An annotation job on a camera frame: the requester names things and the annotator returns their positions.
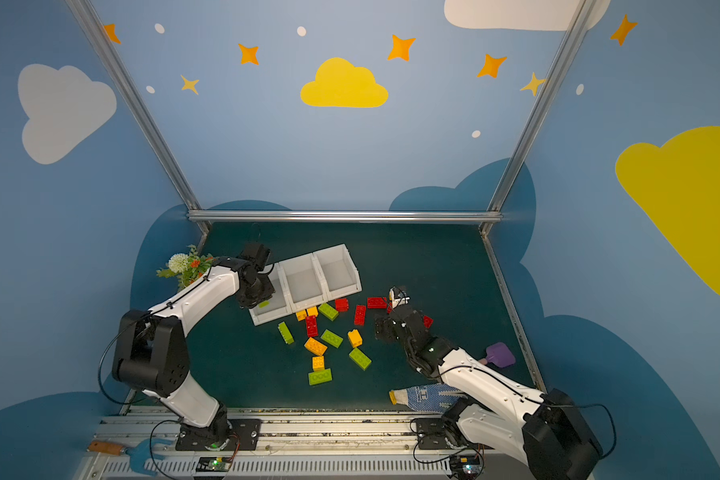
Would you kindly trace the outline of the green lego brick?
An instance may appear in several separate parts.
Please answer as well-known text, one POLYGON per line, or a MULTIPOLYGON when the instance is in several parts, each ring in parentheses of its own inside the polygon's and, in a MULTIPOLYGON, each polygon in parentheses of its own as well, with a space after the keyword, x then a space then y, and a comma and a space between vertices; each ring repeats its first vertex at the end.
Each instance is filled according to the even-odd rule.
POLYGON ((372 360, 359 348, 353 348, 349 353, 349 358, 363 371, 372 363, 372 360))
POLYGON ((333 376, 330 369, 317 370, 308 374, 308 383, 310 386, 321 385, 332 380, 333 376))
POLYGON ((343 338, 329 329, 323 331, 320 338, 334 348, 339 348, 343 342, 343 338))
POLYGON ((288 328, 288 326, 286 325, 285 322, 280 322, 280 323, 277 325, 277 328, 278 328, 278 331, 279 331, 279 333, 280 333, 283 341, 284 341, 287 345, 290 345, 290 344, 293 344, 293 343, 294 343, 293 334, 291 333, 290 329, 288 328))
POLYGON ((322 303, 318 307, 318 312, 331 321, 335 321, 339 315, 339 312, 329 303, 322 303))

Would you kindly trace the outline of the small red lego cube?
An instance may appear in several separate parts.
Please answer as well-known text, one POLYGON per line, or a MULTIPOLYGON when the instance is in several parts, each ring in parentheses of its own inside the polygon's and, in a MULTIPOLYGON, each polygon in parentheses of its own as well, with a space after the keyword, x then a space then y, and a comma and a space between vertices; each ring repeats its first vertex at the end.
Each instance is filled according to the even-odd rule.
POLYGON ((346 298, 335 299, 334 303, 338 312, 347 312, 350 309, 349 300, 346 298))

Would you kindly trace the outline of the green lego brick front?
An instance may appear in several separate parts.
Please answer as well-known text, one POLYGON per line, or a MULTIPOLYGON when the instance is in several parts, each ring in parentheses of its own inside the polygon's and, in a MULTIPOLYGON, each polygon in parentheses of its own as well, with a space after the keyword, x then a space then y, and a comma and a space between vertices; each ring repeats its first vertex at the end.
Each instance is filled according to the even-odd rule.
POLYGON ((330 369, 317 370, 308 374, 308 383, 310 386, 321 385, 332 380, 333 376, 330 369))

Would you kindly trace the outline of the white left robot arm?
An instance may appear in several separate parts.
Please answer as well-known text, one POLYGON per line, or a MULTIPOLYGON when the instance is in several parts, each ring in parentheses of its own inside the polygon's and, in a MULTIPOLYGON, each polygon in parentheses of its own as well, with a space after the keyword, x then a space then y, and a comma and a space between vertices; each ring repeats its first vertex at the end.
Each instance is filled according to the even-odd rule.
POLYGON ((179 447, 220 451, 231 439, 227 409, 192 377, 186 337, 219 303, 233 297, 251 309, 272 298, 265 272, 269 251, 221 257, 208 271, 164 303, 131 310, 121 319, 112 376, 155 398, 178 417, 179 447))

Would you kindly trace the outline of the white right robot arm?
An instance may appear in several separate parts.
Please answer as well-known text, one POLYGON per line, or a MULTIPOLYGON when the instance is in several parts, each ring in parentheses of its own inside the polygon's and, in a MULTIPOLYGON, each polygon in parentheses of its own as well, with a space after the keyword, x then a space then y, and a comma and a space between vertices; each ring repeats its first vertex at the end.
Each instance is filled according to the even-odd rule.
POLYGON ((536 479, 590 479, 610 453, 566 393, 514 382, 430 333, 399 303, 375 319, 376 338, 398 343, 411 368, 465 395, 443 415, 462 443, 481 444, 526 465, 536 479))

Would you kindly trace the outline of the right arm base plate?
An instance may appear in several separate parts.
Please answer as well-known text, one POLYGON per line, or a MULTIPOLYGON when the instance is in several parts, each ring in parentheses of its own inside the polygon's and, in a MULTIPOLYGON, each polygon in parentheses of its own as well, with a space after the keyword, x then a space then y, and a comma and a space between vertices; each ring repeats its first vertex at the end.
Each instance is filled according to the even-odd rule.
POLYGON ((476 447, 448 419, 434 417, 414 418, 409 427, 416 436, 419 450, 460 450, 476 447))

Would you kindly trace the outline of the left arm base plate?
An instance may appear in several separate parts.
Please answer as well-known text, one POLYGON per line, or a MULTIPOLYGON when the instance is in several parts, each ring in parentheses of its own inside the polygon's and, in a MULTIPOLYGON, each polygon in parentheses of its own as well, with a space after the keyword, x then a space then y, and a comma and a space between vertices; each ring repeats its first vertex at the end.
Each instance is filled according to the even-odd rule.
POLYGON ((256 449, 262 422, 259 419, 217 419, 208 427, 182 424, 177 451, 253 451, 256 449))

